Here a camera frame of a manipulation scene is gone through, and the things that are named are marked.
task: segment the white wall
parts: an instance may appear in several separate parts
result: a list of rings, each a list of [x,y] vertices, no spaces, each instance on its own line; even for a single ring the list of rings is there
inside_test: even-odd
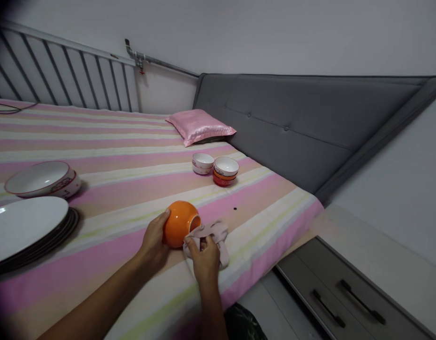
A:
[[[436,100],[332,201],[436,265]]]
[[[21,0],[9,19],[197,73],[436,74],[435,0]],[[145,111],[191,107],[194,79],[153,71]]]

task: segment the drawer handle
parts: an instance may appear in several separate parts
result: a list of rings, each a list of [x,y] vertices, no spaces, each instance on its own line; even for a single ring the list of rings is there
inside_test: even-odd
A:
[[[352,287],[345,282],[344,280],[341,280],[341,285],[345,288],[346,291],[348,291],[378,322],[381,324],[386,324],[386,320],[384,317],[380,315],[379,312],[376,310],[370,309],[368,306],[365,305],[364,302],[361,301],[359,297],[355,295],[355,293],[352,291]]]
[[[339,326],[341,326],[342,328],[345,328],[345,323],[344,323],[344,321],[342,321],[342,319],[339,317],[339,316],[337,316],[337,315],[334,315],[330,310],[329,310],[329,308],[327,307],[327,305],[325,305],[324,303],[323,303],[323,301],[322,301],[322,297],[320,296],[320,294],[314,289],[313,291],[312,291],[312,294],[313,294],[313,296],[320,302],[320,304],[325,308],[325,310],[327,311],[327,312],[329,312],[330,313],[330,315],[331,315],[331,317],[334,319],[334,321],[336,321],[336,323],[339,325]]]

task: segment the gray drawer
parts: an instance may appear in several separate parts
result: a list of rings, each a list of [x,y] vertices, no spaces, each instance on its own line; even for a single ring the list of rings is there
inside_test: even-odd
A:
[[[339,340],[374,340],[374,338],[361,326],[350,312],[333,296],[323,283],[294,253],[278,263],[281,273],[286,276],[306,302],[311,306],[330,332]],[[334,320],[314,296],[316,290],[325,306],[334,316],[338,316],[345,324],[344,327]]]
[[[375,339],[431,339],[317,238],[294,253]],[[378,317],[379,321],[362,303],[381,316]]]

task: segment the gray headboard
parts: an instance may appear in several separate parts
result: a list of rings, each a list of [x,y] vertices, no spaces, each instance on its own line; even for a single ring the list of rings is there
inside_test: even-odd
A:
[[[228,142],[325,203],[436,98],[436,76],[202,74],[193,108]]]

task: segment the orange bowl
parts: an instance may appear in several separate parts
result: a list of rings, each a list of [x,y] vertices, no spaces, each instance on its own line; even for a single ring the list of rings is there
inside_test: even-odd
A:
[[[215,174],[216,177],[218,177],[219,179],[224,179],[224,180],[233,180],[237,177],[237,174],[233,175],[233,176],[222,176],[219,173],[217,173],[215,171],[215,169],[213,169],[213,173]]]
[[[213,172],[213,181],[219,187],[227,187],[227,186],[231,185],[234,182],[234,179],[231,179],[231,180],[221,179],[221,178],[218,178],[215,175],[215,172]]]
[[[184,244],[184,238],[201,225],[197,209],[189,202],[175,201],[169,206],[171,215],[163,228],[163,243],[172,248]]]

